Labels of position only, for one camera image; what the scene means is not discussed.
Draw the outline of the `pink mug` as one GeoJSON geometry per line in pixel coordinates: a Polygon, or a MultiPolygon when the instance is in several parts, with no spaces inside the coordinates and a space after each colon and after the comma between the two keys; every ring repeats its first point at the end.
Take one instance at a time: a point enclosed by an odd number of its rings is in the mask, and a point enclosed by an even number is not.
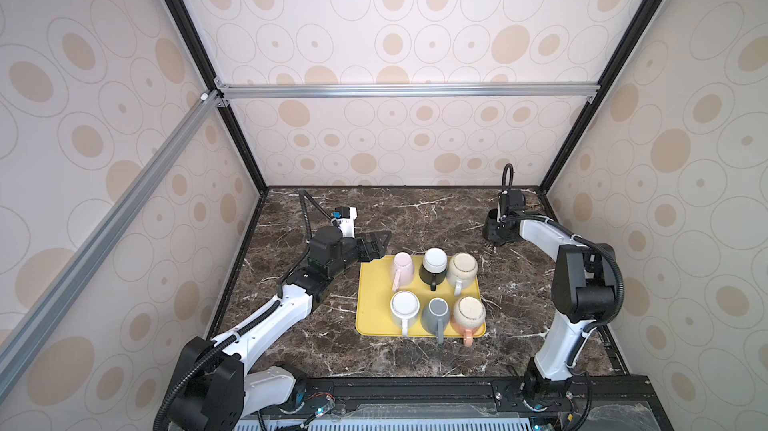
{"type": "Polygon", "coordinates": [[[397,292],[409,286],[414,279],[414,272],[412,256],[406,252],[397,253],[390,268],[392,291],[397,292]]]}

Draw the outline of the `white mug red inside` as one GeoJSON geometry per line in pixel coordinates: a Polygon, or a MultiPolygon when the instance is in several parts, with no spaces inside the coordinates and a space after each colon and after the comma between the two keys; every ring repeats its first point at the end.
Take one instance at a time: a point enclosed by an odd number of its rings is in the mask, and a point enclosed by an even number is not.
{"type": "Polygon", "coordinates": [[[397,334],[408,336],[410,328],[419,320],[421,311],[419,298],[411,291],[397,291],[390,300],[389,309],[397,334]]]}

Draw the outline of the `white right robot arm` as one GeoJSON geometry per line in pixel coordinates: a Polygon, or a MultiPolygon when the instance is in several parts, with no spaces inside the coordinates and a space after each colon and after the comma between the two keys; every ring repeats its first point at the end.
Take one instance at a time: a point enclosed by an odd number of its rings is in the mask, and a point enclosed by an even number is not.
{"type": "Polygon", "coordinates": [[[555,315],[543,346],[529,361],[521,394],[534,400],[567,391],[575,363],[592,332],[616,317],[624,282],[615,253],[543,215],[525,212],[525,196],[504,187],[488,212],[483,237],[502,246],[525,240],[555,261],[551,300],[555,315]]]}

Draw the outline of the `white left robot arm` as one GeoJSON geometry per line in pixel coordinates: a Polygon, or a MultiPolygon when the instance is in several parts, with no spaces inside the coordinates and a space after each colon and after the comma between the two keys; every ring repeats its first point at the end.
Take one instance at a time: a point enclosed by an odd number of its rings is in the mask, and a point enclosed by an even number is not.
{"type": "Polygon", "coordinates": [[[383,258],[391,237],[390,231],[347,237],[336,226],[318,229],[265,305],[212,339],[194,337],[184,345],[153,429],[232,430],[242,417],[288,401],[296,376],[277,366],[254,373],[253,365],[319,306],[338,275],[383,258]]]}

